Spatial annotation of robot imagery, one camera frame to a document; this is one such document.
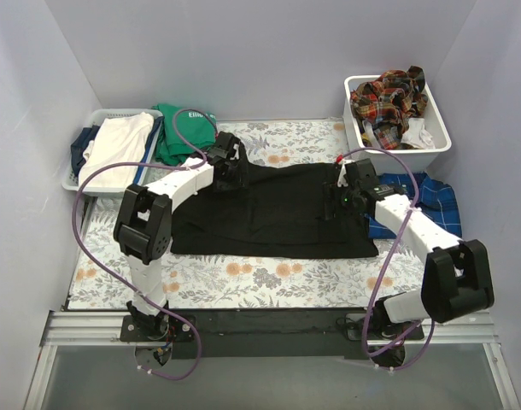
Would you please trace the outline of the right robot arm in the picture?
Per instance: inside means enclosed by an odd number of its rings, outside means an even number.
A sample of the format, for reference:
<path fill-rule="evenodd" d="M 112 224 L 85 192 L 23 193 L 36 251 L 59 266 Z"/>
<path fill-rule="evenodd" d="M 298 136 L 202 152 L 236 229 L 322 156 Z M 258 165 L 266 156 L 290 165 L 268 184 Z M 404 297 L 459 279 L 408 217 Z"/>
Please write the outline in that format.
<path fill-rule="evenodd" d="M 426 214 L 419 205 L 421 189 L 413 173 L 379 176 L 368 159 L 338 157 L 331 166 L 329 198 L 342 210 L 392 231 L 394 243 L 404 243 L 424 264 L 418 290 L 373 296 L 362 319 L 346 320 L 363 338 L 404 338 L 426 319 L 445 324 L 495 304 L 486 246 L 466 241 Z"/>

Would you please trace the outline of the black long sleeve shirt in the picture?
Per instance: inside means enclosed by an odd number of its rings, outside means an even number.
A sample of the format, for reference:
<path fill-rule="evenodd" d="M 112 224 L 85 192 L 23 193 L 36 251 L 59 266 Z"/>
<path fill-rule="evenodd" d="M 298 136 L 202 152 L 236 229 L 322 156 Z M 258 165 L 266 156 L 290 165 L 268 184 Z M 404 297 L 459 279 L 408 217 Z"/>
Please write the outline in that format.
<path fill-rule="evenodd" d="M 378 255 L 364 222 L 337 198 L 330 163 L 264 167 L 250 163 L 249 186 L 199 190 L 173 214 L 176 255 L 360 259 Z"/>

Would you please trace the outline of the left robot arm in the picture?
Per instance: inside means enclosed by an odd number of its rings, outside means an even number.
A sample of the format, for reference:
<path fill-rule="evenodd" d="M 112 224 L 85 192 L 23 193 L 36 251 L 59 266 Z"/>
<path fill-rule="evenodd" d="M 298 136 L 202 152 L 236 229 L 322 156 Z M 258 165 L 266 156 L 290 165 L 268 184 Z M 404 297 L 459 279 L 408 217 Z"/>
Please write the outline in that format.
<path fill-rule="evenodd" d="M 162 340 L 170 330 L 161 278 L 174 211 L 204 188 L 237 190 L 249 183 L 248 160 L 241 140 L 220 132 L 204 154 L 194 154 L 183 168 L 145 186 L 129 185 L 114 228 L 114 240 L 129 264 L 134 296 L 126 306 L 135 328 L 150 341 Z"/>

